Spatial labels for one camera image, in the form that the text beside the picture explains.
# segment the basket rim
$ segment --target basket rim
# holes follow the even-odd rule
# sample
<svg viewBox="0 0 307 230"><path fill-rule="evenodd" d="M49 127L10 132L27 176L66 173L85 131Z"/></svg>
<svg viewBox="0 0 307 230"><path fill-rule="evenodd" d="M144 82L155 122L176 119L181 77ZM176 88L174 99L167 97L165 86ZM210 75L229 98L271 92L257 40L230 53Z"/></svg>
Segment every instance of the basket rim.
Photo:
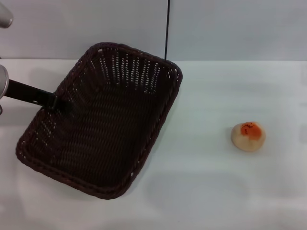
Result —
<svg viewBox="0 0 307 230"><path fill-rule="evenodd" d="M178 91L179 91L179 87L180 84L182 82L182 72L180 70L180 68L174 64L171 61L168 60L164 60L160 57L157 56L153 56L150 55L146 52L140 51L138 49L135 48L131 48L127 45L124 44L117 44L117 43L110 43L110 42L106 42L106 43L98 43L95 44L93 46L91 46L86 52L85 54L77 61L77 63L75 64L75 66L69 71L67 77L62 81L62 83L59 85L59 87L57 88L57 90L55 91L55 94L57 96L61 96L64 92L63 90L61 90L63 87L68 87L69 85L71 85L73 83L73 80L75 79L76 76L73 75L73 72L77 69L77 68L83 68L86 64L86 62L91 59L91 57L93 57L93 55L95 55L96 52L98 52L99 49L102 48L117 48L121 51L124 51L128 54L133 54L142 58L146 58L149 61L154 61L157 62L159 64L162 64L166 67L169 67L173 70L176 71L177 73L177 80L172 84L172 87L170 88L170 94L168 96L167 102L165 102L163 109L161 110L160 113L160 118L157 119L155 121L155 123L153 124L153 129L150 132L150 137L153 137L153 135L157 132L160 132L160 129L166 119L166 116L168 114L168 111L170 109L170 107L172 106ZM47 113L40 113L38 112L35 117L33 118L33 120L31 121L29 127L26 129L26 131L23 133L23 135L20 137L17 146L16 146L16 155L17 158L24 164L28 165L29 167L31 167L33 170L38 171L48 177L51 177L52 179L55 179L61 183L67 184L71 187L74 187L76 189L79 189L89 195L93 195L99 198L103 198L103 199L113 199L113 198L117 198L118 196L124 194L126 192L126 190L129 188L130 184L134 181L135 177L138 175L138 173L140 172L140 170L143 167L143 164L145 163L151 147L154 145L155 142L155 138L148 138L145 142L145 146L144 148L140 151L137 159L140 162L140 164L134 164L133 167L131 168L131 172L134 173L133 176L124 176L121 179L121 182L115 186L105 186L105 187L99 187L95 184L91 184L89 182L84 181L83 179L79 179L78 177L72 176L67 172L63 172L55 167L52 167L42 161L40 161L39 159L36 159L34 157L31 156L30 152L28 151L27 148L24 147L24 143L26 141L31 141L31 139L33 138L34 135L34 131L36 129L36 127L39 125L39 123L41 121L43 121L47 116ZM19 152L21 152L21 150L24 152L24 157L19 154ZM41 172L39 169L35 169L35 168L42 168L47 170L49 173L43 173Z"/></svg>

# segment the wicker basket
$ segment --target wicker basket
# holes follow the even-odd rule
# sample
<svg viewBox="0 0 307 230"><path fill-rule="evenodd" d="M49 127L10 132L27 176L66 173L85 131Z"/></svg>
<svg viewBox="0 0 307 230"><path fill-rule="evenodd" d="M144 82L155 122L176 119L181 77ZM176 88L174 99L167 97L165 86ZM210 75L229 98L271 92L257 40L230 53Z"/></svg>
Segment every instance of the wicker basket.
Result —
<svg viewBox="0 0 307 230"><path fill-rule="evenodd" d="M69 112L41 109L17 158L102 199L124 194L143 167L182 81L178 66L129 46L92 46L55 94Z"/></svg>

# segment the white tabletop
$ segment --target white tabletop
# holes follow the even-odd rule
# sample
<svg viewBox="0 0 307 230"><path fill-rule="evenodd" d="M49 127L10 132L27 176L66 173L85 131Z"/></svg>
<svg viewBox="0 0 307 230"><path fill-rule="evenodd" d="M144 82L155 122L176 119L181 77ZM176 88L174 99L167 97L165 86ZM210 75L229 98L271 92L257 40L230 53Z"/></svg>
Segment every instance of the white tabletop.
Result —
<svg viewBox="0 0 307 230"><path fill-rule="evenodd" d="M10 79L54 91L76 60L0 60ZM15 146L38 106L0 104L1 230L307 229L307 64L177 62L183 82L131 188L101 200L21 164ZM255 154L231 128L258 121Z"/></svg>

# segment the white wall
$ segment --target white wall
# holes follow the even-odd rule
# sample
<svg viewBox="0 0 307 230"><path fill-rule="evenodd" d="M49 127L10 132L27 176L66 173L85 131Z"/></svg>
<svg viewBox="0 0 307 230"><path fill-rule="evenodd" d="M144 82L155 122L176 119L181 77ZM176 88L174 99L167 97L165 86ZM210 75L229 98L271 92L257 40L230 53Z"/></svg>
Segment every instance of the white wall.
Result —
<svg viewBox="0 0 307 230"><path fill-rule="evenodd" d="M169 59L307 60L307 0L172 0Z"/></svg>
<svg viewBox="0 0 307 230"><path fill-rule="evenodd" d="M0 0L14 14L0 30L2 58L79 58L104 41L163 57L166 0Z"/></svg>
<svg viewBox="0 0 307 230"><path fill-rule="evenodd" d="M2 58L79 58L102 41L164 56L167 0L0 0ZM168 59L307 60L307 0L171 0Z"/></svg>

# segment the brown wicker basket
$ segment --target brown wicker basket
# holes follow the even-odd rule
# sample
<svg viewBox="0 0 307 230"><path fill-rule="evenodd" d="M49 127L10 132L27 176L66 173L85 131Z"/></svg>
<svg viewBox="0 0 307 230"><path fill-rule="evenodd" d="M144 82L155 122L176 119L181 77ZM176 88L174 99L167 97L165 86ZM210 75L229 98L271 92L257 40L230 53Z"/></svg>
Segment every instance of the brown wicker basket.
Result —
<svg viewBox="0 0 307 230"><path fill-rule="evenodd" d="M41 109L17 158L102 199L124 194L143 167L182 81L178 66L126 45L99 43L55 94L69 112Z"/></svg>

